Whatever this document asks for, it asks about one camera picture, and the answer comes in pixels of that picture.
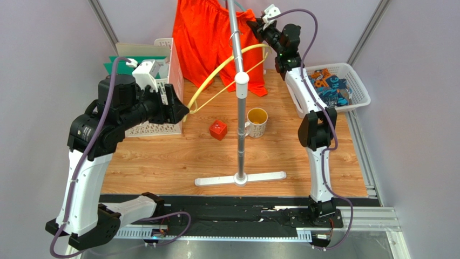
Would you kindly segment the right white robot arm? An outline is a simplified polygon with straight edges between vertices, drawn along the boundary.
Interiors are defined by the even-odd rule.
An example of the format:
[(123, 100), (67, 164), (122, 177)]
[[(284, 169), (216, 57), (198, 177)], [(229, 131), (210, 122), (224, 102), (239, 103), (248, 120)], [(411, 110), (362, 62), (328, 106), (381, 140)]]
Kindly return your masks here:
[(303, 118), (297, 131), (298, 139), (308, 154), (311, 189), (308, 220), (314, 226), (332, 221), (336, 214), (336, 202), (330, 181), (329, 155), (334, 139), (337, 111), (329, 108), (310, 83), (298, 52), (301, 28), (287, 24), (283, 30), (276, 23), (264, 23), (262, 18), (247, 22), (255, 38), (266, 42), (276, 52), (275, 68), (288, 87)]

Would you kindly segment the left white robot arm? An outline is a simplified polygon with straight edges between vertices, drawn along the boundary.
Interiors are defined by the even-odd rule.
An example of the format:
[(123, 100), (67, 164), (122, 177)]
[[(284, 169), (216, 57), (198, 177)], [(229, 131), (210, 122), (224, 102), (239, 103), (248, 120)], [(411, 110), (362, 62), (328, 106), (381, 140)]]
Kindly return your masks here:
[(70, 246), (86, 251), (110, 242), (121, 227), (162, 217), (165, 202), (150, 192), (122, 203), (101, 203), (102, 184), (127, 130), (145, 122), (177, 124), (188, 112), (172, 84), (155, 89), (154, 83), (142, 85), (128, 74), (100, 81), (98, 98), (71, 124), (65, 198), (46, 231), (67, 236)]

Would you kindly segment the blue patterned shorts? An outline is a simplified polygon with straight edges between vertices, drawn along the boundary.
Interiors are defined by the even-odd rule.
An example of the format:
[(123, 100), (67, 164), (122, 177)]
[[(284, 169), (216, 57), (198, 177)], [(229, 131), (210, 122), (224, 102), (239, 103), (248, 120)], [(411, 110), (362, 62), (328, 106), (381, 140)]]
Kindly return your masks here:
[(315, 70), (308, 76), (316, 93), (328, 107), (342, 107), (352, 104), (352, 89), (344, 78), (339, 78), (327, 68)]

